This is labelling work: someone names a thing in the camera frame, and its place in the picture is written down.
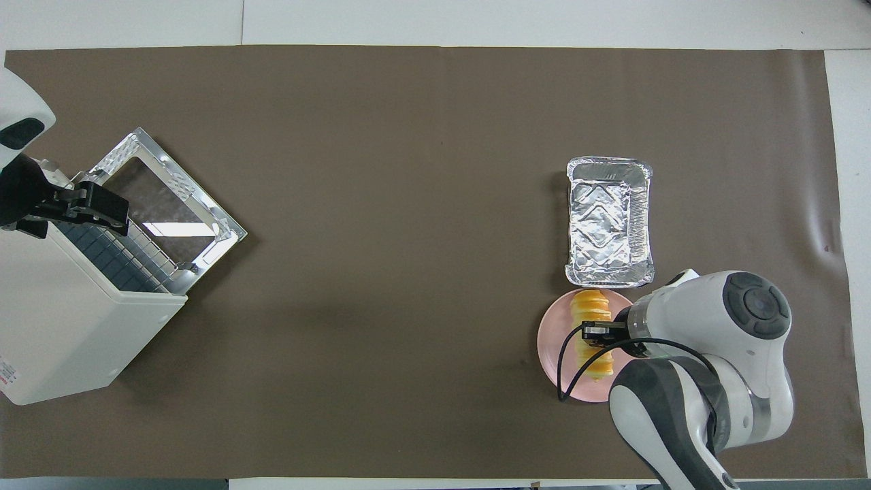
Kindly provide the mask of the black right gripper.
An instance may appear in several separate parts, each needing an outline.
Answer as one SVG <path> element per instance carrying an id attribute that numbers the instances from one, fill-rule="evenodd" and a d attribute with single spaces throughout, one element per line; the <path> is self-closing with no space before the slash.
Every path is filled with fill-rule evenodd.
<path id="1" fill-rule="evenodd" d="M 629 356 L 635 359 L 648 357 L 649 351 L 641 342 L 631 337 L 625 322 L 584 321 L 580 323 L 580 327 L 581 338 L 590 347 L 606 348 L 617 342 L 623 342 L 619 348 Z"/>

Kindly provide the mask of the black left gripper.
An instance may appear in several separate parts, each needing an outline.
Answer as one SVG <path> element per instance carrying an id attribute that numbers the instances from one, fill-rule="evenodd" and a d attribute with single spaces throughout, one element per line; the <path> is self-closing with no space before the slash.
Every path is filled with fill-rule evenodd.
<path id="1" fill-rule="evenodd" d="M 48 180 L 37 161 L 19 155 L 2 170 L 2 229 L 46 239 L 49 221 L 129 233 L 129 202 L 93 181 L 71 189 Z"/>

